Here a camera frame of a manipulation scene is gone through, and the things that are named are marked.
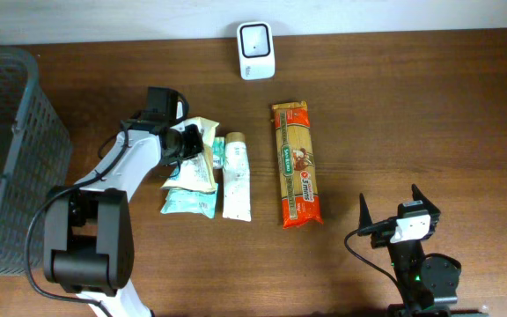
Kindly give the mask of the teal wipes packet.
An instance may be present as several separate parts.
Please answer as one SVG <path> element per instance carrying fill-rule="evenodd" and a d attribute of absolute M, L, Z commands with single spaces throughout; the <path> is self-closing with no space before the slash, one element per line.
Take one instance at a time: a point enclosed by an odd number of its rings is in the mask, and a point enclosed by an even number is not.
<path fill-rule="evenodd" d="M 193 213 L 213 219 L 217 206 L 217 188 L 211 193 L 170 188 L 161 214 Z"/>

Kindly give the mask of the orange spaghetti packet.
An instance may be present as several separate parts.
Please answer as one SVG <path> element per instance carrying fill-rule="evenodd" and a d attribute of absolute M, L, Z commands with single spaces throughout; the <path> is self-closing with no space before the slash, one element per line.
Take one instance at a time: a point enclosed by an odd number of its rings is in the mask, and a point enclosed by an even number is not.
<path fill-rule="evenodd" d="M 295 101 L 274 104 L 272 111 L 283 227 L 322 223 L 308 106 L 304 101 Z"/>

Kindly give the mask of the cream snack bag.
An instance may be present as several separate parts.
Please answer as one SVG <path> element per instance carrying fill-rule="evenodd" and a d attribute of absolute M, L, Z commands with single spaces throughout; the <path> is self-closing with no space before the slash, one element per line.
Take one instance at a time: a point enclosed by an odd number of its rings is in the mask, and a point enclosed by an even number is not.
<path fill-rule="evenodd" d="M 180 169 L 173 171 L 161 189 L 182 188 L 207 194 L 216 190 L 212 147 L 219 123 L 203 117 L 194 117 L 173 127 L 179 132 L 183 132 L 184 128 L 193 124 L 197 126 L 202 136 L 203 152 L 192 159 L 183 160 Z"/>

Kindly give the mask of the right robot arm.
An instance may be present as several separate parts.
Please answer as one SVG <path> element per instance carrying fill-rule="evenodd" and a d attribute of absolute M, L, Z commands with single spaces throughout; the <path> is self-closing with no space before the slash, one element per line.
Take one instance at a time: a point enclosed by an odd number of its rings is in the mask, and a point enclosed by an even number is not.
<path fill-rule="evenodd" d="M 480 311 L 453 311 L 458 302 L 457 288 L 461 263 L 445 254 L 425 254 L 422 243 L 436 230 L 441 211 L 416 186 L 411 186 L 412 200 L 398 205 L 394 217 L 371 220 L 364 195 L 359 196 L 359 224 L 349 236 L 369 236 L 373 249 L 388 250 L 393 273 L 360 257 L 390 278 L 402 302 L 391 304 L 388 316 L 482 316 Z"/>

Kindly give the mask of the small teal tissue pack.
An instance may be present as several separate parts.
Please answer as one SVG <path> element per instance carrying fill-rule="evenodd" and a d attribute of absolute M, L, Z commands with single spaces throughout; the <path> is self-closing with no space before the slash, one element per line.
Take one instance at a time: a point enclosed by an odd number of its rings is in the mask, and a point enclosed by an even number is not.
<path fill-rule="evenodd" d="M 217 136 L 214 139 L 212 151 L 213 151 L 213 168 L 222 169 L 224 167 L 224 159 L 225 159 L 224 154 L 225 138 L 223 136 Z"/>

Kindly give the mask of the white tube with tan cap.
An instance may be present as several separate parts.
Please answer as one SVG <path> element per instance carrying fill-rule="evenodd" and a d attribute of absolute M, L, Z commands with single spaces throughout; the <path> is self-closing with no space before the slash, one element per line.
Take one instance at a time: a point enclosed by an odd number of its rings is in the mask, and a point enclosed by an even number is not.
<path fill-rule="evenodd" d="M 223 217 L 250 222 L 250 166 L 246 136 L 231 132 L 225 136 Z"/>

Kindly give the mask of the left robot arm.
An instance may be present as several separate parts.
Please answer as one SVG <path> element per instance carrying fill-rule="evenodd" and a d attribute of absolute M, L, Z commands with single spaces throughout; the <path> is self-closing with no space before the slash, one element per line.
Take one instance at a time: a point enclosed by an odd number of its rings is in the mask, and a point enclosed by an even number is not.
<path fill-rule="evenodd" d="M 113 147 L 84 178 L 48 194 L 44 218 L 45 278 L 63 301 L 88 305 L 98 316 L 151 316 L 130 277 L 134 240 L 129 202 L 157 166 L 180 166 L 204 150 L 181 92 L 147 91 L 146 107 L 121 122 Z"/>

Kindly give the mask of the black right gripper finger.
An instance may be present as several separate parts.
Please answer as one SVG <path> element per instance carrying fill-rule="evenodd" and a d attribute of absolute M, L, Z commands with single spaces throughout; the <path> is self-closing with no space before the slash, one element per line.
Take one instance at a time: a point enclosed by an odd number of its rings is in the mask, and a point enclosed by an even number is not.
<path fill-rule="evenodd" d="M 439 217 L 441 215 L 440 209 L 433 204 L 415 184 L 411 185 L 411 190 L 413 199 L 415 201 L 421 201 L 431 217 Z"/>
<path fill-rule="evenodd" d="M 359 208 L 357 235 L 370 235 L 370 229 L 373 226 L 373 221 L 363 193 L 359 194 Z"/>

